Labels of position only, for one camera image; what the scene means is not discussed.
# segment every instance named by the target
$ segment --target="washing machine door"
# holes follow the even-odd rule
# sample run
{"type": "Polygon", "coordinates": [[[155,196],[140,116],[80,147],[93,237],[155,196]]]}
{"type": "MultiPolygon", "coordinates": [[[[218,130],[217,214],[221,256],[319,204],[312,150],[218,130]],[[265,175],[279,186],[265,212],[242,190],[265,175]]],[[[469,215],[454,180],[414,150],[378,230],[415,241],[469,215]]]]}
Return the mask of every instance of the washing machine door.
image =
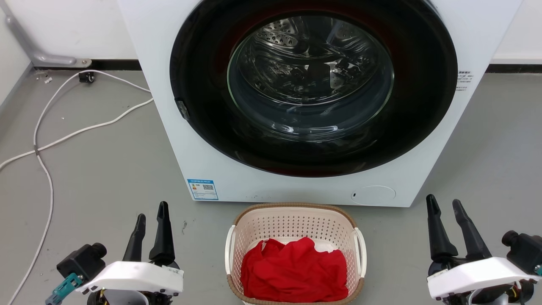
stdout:
{"type": "Polygon", "coordinates": [[[303,177],[401,156],[439,124],[457,80],[437,12],[410,0],[203,0],[170,69],[180,112],[209,144],[303,177]]]}

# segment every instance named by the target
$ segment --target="laundry basket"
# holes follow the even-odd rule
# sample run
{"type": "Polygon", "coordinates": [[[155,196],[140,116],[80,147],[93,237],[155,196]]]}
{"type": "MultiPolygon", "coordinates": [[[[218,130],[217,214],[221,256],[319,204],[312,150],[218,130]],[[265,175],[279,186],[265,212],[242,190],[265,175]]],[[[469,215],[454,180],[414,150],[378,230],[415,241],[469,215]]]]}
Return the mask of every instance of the laundry basket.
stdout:
{"type": "Polygon", "coordinates": [[[363,288],[367,254],[365,240],[356,222],[333,206],[281,203],[253,205],[234,221],[226,238],[225,266],[231,291],[245,304],[291,304],[248,298],[243,294],[241,265],[244,255],[259,241],[273,238],[284,244],[310,237],[315,248],[339,249],[347,267],[348,297],[335,302],[311,304],[342,305],[352,302],[363,288]]]}

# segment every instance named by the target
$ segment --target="gray floor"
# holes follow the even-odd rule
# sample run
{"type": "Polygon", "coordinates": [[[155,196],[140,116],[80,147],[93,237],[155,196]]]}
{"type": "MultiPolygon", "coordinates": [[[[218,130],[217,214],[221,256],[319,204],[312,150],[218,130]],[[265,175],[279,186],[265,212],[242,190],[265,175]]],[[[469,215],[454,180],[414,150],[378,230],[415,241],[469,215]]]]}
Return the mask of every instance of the gray floor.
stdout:
{"type": "MultiPolygon", "coordinates": [[[[71,72],[31,75],[0,115],[0,161],[32,149],[43,107],[71,72]]],[[[115,72],[145,85],[140,72],[115,72]]],[[[149,94],[98,76],[70,83],[38,133],[45,145],[105,122],[149,94]]],[[[438,304],[425,277],[430,263],[424,197],[437,196],[453,243],[465,253],[451,201],[459,198],[495,256],[508,230],[541,234],[542,76],[486,75],[412,207],[346,207],[364,233],[366,286],[354,304],[438,304]]],[[[118,123],[88,131],[42,153],[55,186],[53,222],[34,271],[15,304],[42,304],[62,278],[55,265],[85,243],[106,245],[120,260],[136,215],[147,215],[144,253],[152,247],[158,202],[170,203],[185,292],[174,304],[240,304],[228,288],[227,229],[249,204],[193,202],[154,104],[118,123]]],[[[49,210],[47,178],[28,156],[0,173],[0,302],[6,303],[30,263],[49,210]]],[[[65,304],[84,304],[73,293],[65,304]]],[[[537,291],[531,304],[542,303],[537,291]]]]}

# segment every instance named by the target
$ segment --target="teal connector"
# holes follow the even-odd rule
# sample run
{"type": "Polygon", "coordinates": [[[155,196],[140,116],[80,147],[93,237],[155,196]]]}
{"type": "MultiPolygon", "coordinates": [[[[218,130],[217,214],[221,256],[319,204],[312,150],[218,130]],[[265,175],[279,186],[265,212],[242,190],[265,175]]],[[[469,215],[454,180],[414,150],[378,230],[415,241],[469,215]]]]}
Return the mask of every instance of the teal connector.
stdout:
{"type": "Polygon", "coordinates": [[[51,294],[46,300],[45,305],[60,305],[62,300],[64,300],[75,288],[81,286],[83,280],[80,279],[77,274],[71,273],[58,285],[53,294],[51,294]]]}

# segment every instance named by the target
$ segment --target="washing machine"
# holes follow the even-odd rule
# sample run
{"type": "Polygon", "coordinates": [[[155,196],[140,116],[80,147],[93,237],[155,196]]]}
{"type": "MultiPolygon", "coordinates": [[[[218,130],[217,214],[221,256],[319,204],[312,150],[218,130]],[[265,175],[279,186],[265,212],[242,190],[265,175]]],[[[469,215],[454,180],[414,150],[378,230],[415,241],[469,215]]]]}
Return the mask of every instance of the washing machine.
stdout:
{"type": "Polygon", "coordinates": [[[119,0],[194,200],[390,207],[412,204],[520,3],[119,0]]]}

